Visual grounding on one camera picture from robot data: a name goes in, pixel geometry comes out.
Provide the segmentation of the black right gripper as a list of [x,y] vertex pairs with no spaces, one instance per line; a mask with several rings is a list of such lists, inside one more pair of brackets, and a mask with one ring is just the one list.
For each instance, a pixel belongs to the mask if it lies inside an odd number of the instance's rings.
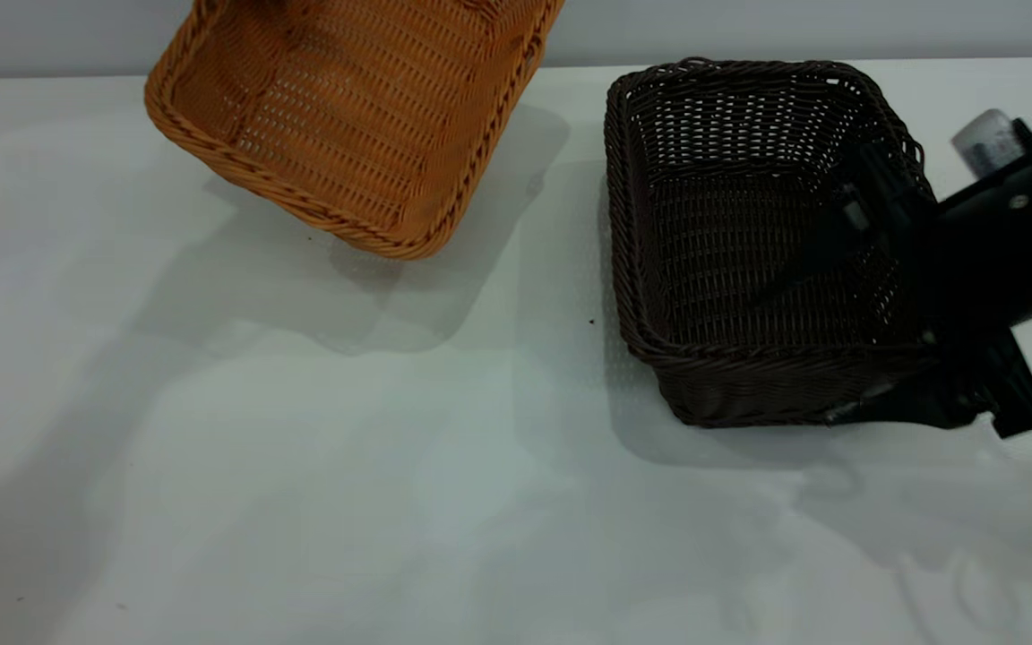
[[[785,268],[789,288],[839,271],[871,246],[906,256],[933,209],[884,144],[857,147],[842,168],[844,183]],[[828,409],[826,424],[962,428],[988,410],[998,436],[1032,432],[1032,372],[1012,333],[1032,320],[1032,152],[943,204],[931,253],[952,364],[874,383]]]

